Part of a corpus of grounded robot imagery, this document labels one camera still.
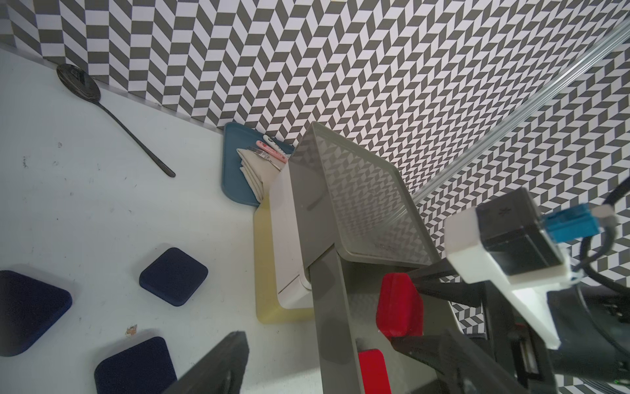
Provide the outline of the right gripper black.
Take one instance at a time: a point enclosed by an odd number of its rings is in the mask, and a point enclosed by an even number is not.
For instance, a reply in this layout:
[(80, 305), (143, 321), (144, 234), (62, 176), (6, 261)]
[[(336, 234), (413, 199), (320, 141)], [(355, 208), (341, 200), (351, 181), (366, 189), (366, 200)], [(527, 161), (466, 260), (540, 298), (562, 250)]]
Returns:
[(441, 280), (456, 274), (448, 259), (408, 272), (421, 295), (482, 307), (486, 329), (473, 336), (477, 344), (453, 329), (390, 340), (399, 353), (443, 374), (451, 393), (551, 393), (558, 375), (628, 387), (628, 297), (584, 285), (550, 292), (560, 339), (552, 350), (490, 282)]

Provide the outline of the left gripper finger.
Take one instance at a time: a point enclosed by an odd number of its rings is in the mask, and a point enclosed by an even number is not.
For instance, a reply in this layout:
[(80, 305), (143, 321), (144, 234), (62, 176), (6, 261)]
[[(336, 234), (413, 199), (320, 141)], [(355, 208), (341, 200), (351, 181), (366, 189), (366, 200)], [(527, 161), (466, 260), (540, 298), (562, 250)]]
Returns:
[(238, 394), (241, 392), (248, 359), (246, 333), (229, 333), (186, 374), (168, 387), (164, 394)]

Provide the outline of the red brooch box one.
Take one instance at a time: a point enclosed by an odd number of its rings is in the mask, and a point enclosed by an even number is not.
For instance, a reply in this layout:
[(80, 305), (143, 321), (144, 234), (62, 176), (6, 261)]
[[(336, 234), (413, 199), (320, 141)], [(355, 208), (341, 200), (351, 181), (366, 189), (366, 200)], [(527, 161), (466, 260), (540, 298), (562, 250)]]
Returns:
[(382, 279), (376, 324), (388, 339), (423, 336), (423, 299), (408, 274), (390, 273)]

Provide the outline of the red brooch box three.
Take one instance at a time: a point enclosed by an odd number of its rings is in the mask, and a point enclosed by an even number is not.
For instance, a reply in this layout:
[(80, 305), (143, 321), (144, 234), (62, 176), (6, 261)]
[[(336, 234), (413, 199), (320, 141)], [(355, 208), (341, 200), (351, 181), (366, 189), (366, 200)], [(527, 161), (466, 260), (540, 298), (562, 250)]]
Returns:
[(381, 351), (359, 352), (359, 365), (366, 394), (391, 394), (387, 365)]

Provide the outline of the grey top drawer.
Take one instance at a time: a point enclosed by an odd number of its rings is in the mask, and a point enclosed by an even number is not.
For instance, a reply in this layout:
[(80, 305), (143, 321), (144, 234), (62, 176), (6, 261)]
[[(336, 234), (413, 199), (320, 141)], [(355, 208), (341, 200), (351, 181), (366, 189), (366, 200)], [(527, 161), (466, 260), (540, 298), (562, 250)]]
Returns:
[(372, 349), (384, 356), (393, 393), (447, 391), (442, 374), (395, 351), (376, 325), (383, 277), (409, 268), (352, 262), (330, 247), (308, 270), (324, 392), (364, 393), (359, 353)]

